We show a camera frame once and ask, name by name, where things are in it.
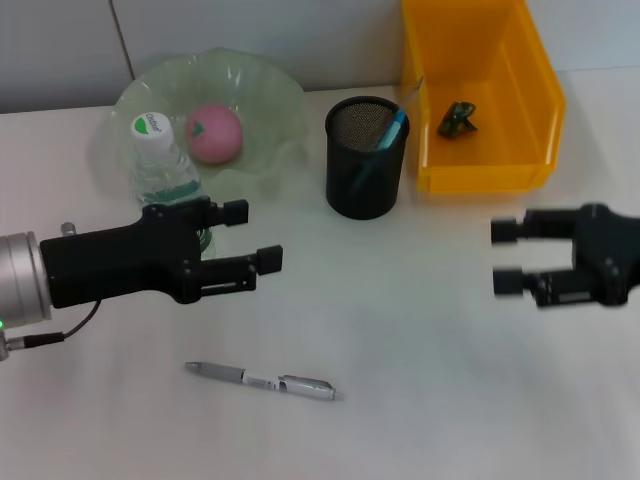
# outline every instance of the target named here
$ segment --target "pen clip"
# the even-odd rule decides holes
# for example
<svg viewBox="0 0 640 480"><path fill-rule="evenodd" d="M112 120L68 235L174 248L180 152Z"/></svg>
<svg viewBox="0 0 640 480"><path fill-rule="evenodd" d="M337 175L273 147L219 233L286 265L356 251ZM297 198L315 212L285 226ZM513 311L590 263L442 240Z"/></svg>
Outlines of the pen clip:
<svg viewBox="0 0 640 480"><path fill-rule="evenodd" d="M296 377L294 375L285 375L282 378L284 378L285 381L292 380L294 382L306 383L308 385L313 385L313 386L320 387L320 388L333 389L333 387L331 386L331 384L329 382L324 382L322 380L314 380L313 378Z"/></svg>

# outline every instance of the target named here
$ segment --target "pink ball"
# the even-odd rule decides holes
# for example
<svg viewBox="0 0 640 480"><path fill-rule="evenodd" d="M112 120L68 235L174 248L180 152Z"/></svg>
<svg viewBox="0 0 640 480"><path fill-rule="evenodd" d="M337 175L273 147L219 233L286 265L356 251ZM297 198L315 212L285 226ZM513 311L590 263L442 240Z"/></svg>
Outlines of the pink ball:
<svg viewBox="0 0 640 480"><path fill-rule="evenodd" d="M242 124L224 105L200 107L187 119L187 144L194 160L219 165L242 150Z"/></svg>

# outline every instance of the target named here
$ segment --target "small figurine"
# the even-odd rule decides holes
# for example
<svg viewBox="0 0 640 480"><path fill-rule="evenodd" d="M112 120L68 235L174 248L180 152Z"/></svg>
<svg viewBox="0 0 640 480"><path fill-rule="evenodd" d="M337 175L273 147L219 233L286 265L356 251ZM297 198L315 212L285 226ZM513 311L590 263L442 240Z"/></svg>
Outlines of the small figurine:
<svg viewBox="0 0 640 480"><path fill-rule="evenodd" d="M446 138L455 139L466 133L478 130L469 121L469 117L476 111L476 106L469 102L453 102L446 115L440 122L438 133Z"/></svg>

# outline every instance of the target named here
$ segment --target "metal cylinder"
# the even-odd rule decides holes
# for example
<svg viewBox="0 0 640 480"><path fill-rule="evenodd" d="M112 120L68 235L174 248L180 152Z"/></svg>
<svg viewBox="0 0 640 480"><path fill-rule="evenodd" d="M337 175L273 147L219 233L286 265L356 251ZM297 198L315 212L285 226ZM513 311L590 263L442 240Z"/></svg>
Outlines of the metal cylinder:
<svg viewBox="0 0 640 480"><path fill-rule="evenodd" d="M0 237L0 319L4 328L51 318L51 297L33 232Z"/></svg>

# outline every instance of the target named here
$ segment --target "white wall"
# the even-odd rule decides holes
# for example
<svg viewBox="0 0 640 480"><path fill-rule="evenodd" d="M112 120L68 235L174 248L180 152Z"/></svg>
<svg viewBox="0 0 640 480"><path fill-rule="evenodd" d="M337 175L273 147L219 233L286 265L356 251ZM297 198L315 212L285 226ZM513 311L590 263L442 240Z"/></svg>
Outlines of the white wall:
<svg viewBox="0 0 640 480"><path fill-rule="evenodd" d="M0 0L0 113L113 104L130 80L108 0Z"/></svg>
<svg viewBox="0 0 640 480"><path fill-rule="evenodd" d="M557 70L640 65L640 0L527 3ZM400 0L115 0L115 7L136 74L171 55L227 46L276 59L308 89L398 78Z"/></svg>

